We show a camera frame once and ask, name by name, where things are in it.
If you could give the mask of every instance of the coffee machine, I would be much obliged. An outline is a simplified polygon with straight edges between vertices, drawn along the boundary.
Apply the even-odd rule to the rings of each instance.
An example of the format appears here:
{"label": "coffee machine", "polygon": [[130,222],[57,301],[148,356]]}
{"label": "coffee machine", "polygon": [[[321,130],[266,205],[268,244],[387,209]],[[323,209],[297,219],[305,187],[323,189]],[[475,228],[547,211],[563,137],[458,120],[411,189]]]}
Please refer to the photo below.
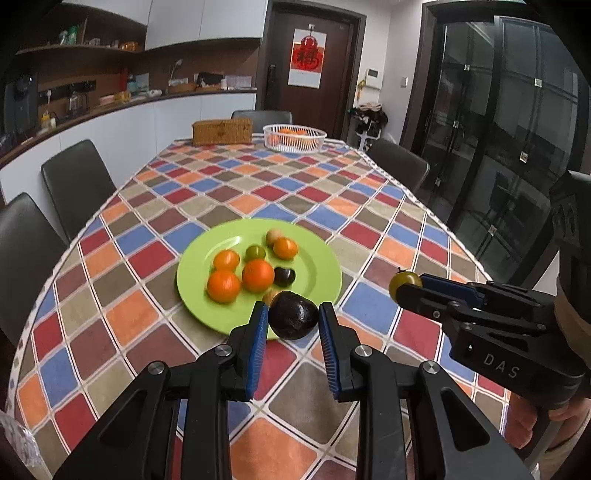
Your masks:
{"label": "coffee machine", "polygon": [[7,82],[4,89],[4,134],[20,143],[37,126],[37,74],[26,73]]}

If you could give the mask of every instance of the brown wooden door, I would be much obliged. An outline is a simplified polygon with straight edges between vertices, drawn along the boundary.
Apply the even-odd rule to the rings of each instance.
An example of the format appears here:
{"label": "brown wooden door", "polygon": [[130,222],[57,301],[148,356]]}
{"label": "brown wooden door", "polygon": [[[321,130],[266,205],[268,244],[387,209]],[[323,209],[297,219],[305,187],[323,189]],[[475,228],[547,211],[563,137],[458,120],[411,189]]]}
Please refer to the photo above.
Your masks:
{"label": "brown wooden door", "polygon": [[[320,88],[287,84],[296,28],[326,34]],[[353,25],[346,22],[274,11],[267,40],[267,91],[264,108],[288,110],[294,123],[320,128],[340,138],[351,77]]]}

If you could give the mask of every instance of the dining chair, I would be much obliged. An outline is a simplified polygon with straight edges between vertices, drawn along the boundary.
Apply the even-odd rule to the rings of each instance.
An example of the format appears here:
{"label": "dining chair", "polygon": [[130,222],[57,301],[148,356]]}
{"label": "dining chair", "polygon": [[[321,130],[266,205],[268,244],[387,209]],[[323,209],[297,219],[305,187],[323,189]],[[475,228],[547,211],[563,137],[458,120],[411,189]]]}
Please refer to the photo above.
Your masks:
{"label": "dining chair", "polygon": [[263,133],[262,128],[265,125],[292,125],[294,122],[291,112],[281,110],[236,110],[232,114],[232,118],[249,118],[252,120],[252,132],[255,134]]}
{"label": "dining chair", "polygon": [[406,148],[380,138],[369,147],[367,155],[411,192],[416,192],[427,173],[429,163]]}
{"label": "dining chair", "polygon": [[47,160],[41,174],[70,242],[116,190],[90,140],[78,142]]}
{"label": "dining chair", "polygon": [[13,345],[65,250],[28,193],[0,210],[0,329]]}

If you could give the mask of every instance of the door handle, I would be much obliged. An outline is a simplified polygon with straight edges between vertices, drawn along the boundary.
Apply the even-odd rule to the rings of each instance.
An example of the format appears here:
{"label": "door handle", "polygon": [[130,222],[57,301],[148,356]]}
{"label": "door handle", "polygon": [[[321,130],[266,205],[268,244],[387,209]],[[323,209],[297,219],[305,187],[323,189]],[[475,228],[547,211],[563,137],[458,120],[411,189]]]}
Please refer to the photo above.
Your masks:
{"label": "door handle", "polygon": [[267,92],[275,85],[277,65],[269,65],[267,69]]}

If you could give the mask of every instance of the chair leg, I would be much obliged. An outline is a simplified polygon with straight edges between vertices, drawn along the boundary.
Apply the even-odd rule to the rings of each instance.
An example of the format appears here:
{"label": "chair leg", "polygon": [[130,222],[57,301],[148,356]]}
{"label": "chair leg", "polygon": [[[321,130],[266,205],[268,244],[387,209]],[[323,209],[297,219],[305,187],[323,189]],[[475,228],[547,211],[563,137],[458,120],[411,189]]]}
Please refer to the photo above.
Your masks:
{"label": "chair leg", "polygon": [[0,330],[0,406],[2,407],[6,403],[8,380],[15,351],[14,345]]}

